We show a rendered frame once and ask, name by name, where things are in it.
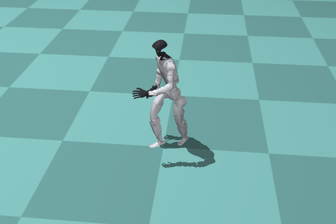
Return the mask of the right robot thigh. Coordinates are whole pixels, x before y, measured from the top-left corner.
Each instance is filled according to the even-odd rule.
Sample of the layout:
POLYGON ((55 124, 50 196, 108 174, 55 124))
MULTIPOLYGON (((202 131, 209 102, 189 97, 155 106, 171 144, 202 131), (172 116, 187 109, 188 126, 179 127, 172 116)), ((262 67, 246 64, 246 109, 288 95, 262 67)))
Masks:
POLYGON ((168 98, 166 96, 166 93, 155 96, 152 102, 151 111, 150 111, 150 120, 151 120, 151 123, 154 125, 158 125, 161 121, 160 118, 158 117, 158 113, 163 105, 164 98, 168 98))

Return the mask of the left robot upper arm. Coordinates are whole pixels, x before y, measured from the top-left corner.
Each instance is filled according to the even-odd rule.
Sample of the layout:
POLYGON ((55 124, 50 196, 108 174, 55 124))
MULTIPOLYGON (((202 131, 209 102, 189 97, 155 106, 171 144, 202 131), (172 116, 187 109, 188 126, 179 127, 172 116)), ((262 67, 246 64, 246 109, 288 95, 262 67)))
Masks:
POLYGON ((167 80, 168 84, 171 86, 170 89, 171 91, 174 86, 174 72, 175 72, 175 65, 173 62, 167 62, 166 71, 167 71, 167 80))

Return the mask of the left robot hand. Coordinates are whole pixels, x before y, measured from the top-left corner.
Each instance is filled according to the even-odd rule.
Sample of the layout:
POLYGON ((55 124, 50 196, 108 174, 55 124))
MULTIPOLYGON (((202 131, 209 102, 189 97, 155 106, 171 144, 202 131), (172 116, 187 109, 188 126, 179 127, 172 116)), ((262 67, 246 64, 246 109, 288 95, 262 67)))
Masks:
POLYGON ((145 91, 141 88, 137 88, 137 89, 139 89, 140 91, 139 90, 134 90, 133 92, 136 92, 136 93, 133 93, 133 94, 136 94, 136 95, 133 95, 133 97, 135 97, 135 96, 139 96, 139 97, 135 97, 134 99, 143 98, 145 96, 152 97, 152 95, 149 95, 149 91, 151 91, 151 90, 145 91))

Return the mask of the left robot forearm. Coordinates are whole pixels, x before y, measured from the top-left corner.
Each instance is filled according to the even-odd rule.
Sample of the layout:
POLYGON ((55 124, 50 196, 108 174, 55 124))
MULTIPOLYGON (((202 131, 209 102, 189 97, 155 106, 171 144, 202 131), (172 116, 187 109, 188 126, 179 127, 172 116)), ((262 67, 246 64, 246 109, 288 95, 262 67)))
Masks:
POLYGON ((168 92, 171 89, 171 86, 169 84, 165 85, 164 87, 161 87, 157 90, 153 90, 153 91, 149 91, 149 95, 152 96, 158 96, 160 94, 165 94, 166 92, 168 92))

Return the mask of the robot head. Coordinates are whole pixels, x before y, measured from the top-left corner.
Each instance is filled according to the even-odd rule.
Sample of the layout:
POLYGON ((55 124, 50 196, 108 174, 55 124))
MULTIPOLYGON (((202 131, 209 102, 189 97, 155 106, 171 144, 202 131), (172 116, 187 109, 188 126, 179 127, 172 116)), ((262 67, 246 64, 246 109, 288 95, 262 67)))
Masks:
POLYGON ((160 57, 160 60, 165 60, 163 59, 164 57, 167 59, 170 58, 170 56, 167 55, 165 52, 161 52, 161 50, 165 48, 166 46, 167 46, 167 43, 164 40, 158 40, 152 45, 152 47, 156 50, 157 56, 160 57))

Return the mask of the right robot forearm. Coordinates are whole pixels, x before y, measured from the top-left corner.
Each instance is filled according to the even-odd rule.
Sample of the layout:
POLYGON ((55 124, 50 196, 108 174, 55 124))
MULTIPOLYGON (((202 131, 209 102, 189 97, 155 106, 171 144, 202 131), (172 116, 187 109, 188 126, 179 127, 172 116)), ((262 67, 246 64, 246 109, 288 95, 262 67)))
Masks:
POLYGON ((161 79, 162 79, 162 75, 156 73, 155 85, 157 85, 157 89, 160 87, 161 79))

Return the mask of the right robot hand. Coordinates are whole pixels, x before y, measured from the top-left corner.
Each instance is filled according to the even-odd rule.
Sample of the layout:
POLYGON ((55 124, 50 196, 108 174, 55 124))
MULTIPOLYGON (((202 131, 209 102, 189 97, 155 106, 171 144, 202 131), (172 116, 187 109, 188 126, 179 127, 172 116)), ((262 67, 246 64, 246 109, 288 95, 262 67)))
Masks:
MULTIPOLYGON (((157 85, 155 85, 155 86, 152 86, 152 88, 150 90, 153 91, 153 90, 156 90, 157 88, 158 88, 157 85)), ((146 96, 146 98, 148 98, 148 97, 146 96)))

